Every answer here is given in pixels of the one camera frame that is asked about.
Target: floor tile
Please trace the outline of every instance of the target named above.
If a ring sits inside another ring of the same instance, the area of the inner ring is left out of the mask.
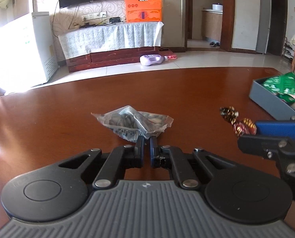
[[[154,71],[165,69],[195,68],[195,67],[271,67],[281,73],[290,72],[291,64],[275,55],[252,55],[228,52],[195,51],[177,53],[177,59],[161,64],[142,66],[140,63],[114,65],[96,69],[88,69],[69,73],[68,67],[59,68],[53,77],[41,86],[71,82],[82,79],[96,78],[106,75],[124,74],[131,72]]]
[[[219,48],[209,45],[210,42],[202,39],[187,39],[187,47],[205,47],[205,48]]]
[[[166,70],[166,69],[179,69],[179,67],[172,61],[174,60],[169,60],[169,61],[163,62],[162,64],[155,64],[151,66],[143,66],[140,63],[108,66],[107,75],[115,75],[115,74],[131,73],[131,72]]]

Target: white refrigerator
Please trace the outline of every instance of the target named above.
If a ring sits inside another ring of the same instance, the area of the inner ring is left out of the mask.
[[[46,83],[57,68],[49,12],[29,13],[0,28],[0,87],[6,94]]]
[[[269,42],[272,0],[260,0],[260,21],[256,52],[265,54]]]

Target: orange box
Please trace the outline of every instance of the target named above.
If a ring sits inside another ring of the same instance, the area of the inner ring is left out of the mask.
[[[161,21],[162,0],[125,0],[126,22]]]

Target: blue gripper part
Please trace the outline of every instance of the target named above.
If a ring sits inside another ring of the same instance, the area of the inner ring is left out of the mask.
[[[257,121],[257,134],[276,137],[291,137],[295,140],[295,121]]]

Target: wooden table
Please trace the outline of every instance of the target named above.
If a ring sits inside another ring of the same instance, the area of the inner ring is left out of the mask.
[[[46,86],[0,97],[0,194],[13,177],[55,163],[89,148],[127,144],[91,116],[125,105],[174,118],[159,144],[195,147],[278,176],[274,161],[245,155],[232,127],[219,115],[234,106],[240,118],[271,119],[252,102],[253,79],[279,74],[271,68],[193,68],[140,72]],[[163,169],[130,169],[126,179],[168,179]],[[286,217],[295,228],[295,203]],[[8,221],[0,203],[0,228]]]

